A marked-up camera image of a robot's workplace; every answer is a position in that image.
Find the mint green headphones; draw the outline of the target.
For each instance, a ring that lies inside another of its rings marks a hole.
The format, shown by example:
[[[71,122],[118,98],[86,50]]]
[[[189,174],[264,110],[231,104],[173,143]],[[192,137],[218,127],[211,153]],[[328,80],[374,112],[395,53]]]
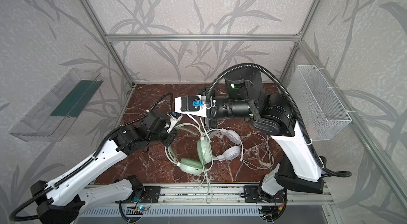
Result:
[[[187,174],[198,176],[204,174],[207,176],[207,172],[213,165],[214,157],[212,153],[212,148],[210,145],[209,134],[203,130],[200,125],[192,123],[182,123],[176,125],[174,130],[187,131],[195,136],[199,136],[200,139],[197,141],[197,159],[191,158],[177,158],[175,151],[169,147],[165,147],[165,154],[168,160],[175,164],[179,169]]]

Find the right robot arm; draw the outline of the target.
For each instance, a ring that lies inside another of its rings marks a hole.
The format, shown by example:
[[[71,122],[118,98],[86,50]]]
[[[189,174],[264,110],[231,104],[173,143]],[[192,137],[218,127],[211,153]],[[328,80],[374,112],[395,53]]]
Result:
[[[263,199],[291,190],[321,194],[326,177],[348,178],[350,171],[332,171],[319,156],[300,109],[280,80],[265,67],[240,63],[227,68],[205,91],[208,127],[218,119],[251,119],[284,152],[279,164],[259,184]]]

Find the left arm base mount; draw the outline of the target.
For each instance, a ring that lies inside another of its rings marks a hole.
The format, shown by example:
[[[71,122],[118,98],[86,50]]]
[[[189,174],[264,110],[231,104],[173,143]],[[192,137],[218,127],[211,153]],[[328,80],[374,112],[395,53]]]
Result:
[[[144,186],[142,188],[135,189],[127,199],[127,202],[156,204],[159,201],[160,192],[160,186]]]

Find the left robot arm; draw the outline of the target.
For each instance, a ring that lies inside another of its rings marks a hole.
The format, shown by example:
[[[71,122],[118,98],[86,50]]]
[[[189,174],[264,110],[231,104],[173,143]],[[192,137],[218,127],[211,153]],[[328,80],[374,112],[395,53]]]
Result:
[[[38,181],[30,188],[32,198],[9,216],[13,222],[40,220],[43,224],[70,224],[79,215],[107,203],[143,198],[144,186],[136,176],[96,189],[87,186],[111,166],[155,143],[168,147],[177,136],[175,126],[182,114],[149,111],[107,134],[87,159],[48,182]]]

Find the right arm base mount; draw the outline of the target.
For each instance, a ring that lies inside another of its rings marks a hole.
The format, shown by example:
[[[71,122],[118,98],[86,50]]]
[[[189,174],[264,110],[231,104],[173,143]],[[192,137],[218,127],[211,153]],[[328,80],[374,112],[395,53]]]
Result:
[[[258,185],[246,185],[243,187],[241,197],[245,203],[270,203],[272,198],[262,191]]]

